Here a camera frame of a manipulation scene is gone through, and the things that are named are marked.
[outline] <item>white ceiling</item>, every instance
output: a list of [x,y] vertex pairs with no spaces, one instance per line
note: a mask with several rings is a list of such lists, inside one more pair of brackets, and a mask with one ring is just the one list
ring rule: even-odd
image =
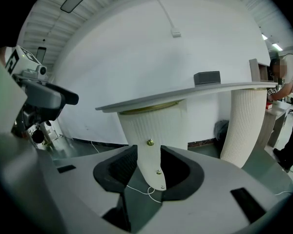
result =
[[[18,44],[36,54],[38,47],[46,47],[43,64],[52,73],[53,64],[71,36],[91,16],[116,0],[83,0],[71,13],[60,9],[65,0],[38,0],[21,30]],[[240,0],[253,15],[262,33],[268,37],[266,45],[274,50],[278,43],[283,50],[293,49],[293,30],[271,0]]]

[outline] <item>person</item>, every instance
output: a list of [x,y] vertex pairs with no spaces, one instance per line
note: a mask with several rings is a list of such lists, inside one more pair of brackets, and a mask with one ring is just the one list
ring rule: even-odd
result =
[[[268,100],[279,100],[293,92],[293,54],[288,54],[282,59],[277,59],[272,64],[273,74],[283,78],[285,84],[277,93],[269,95]],[[282,150],[274,149],[273,153],[280,160],[279,164],[289,170],[293,165],[293,128],[288,143]]]

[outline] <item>black slot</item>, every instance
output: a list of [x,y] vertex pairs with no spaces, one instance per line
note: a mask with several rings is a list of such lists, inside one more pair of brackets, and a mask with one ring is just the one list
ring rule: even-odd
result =
[[59,167],[59,168],[58,168],[58,171],[59,171],[59,173],[61,174],[61,173],[65,173],[65,172],[68,172],[68,171],[70,171],[70,170],[73,170],[73,169],[75,169],[75,168],[76,168],[76,167],[73,166],[73,165],[62,166],[62,167]]
[[266,213],[245,188],[235,189],[230,192],[251,224]]

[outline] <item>shelf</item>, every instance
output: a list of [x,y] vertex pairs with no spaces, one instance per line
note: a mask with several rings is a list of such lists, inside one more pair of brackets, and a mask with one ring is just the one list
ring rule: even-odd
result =
[[274,82],[241,82],[241,83],[225,83],[225,84],[210,84],[201,85],[192,88],[161,93],[157,95],[127,100],[103,107],[98,107],[96,110],[102,110],[105,113],[122,112],[137,108],[158,105],[162,103],[183,100],[192,96],[214,94],[224,91],[252,89],[252,88],[273,88],[277,83]]
[[259,63],[257,59],[251,59],[249,62],[252,81],[273,82],[273,80],[268,80],[268,65]]

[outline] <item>white table top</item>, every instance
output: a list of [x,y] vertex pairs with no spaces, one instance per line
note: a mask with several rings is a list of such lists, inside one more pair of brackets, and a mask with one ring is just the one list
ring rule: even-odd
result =
[[271,109],[266,109],[266,113],[276,116],[276,118],[279,118],[283,114],[286,113],[287,110],[289,110],[291,107],[290,104],[282,101],[274,101],[272,103]]
[[199,96],[206,94],[213,94],[224,91],[250,89],[250,88],[272,88],[275,87],[275,82],[243,82],[243,83],[225,83],[225,84],[211,84],[201,85],[193,88],[171,91],[167,93],[132,99],[124,102],[119,102],[103,107],[98,107],[96,110],[102,110],[105,113],[122,112],[133,110],[137,108],[144,108],[148,106],[158,105],[171,101],[185,99],[191,96]]

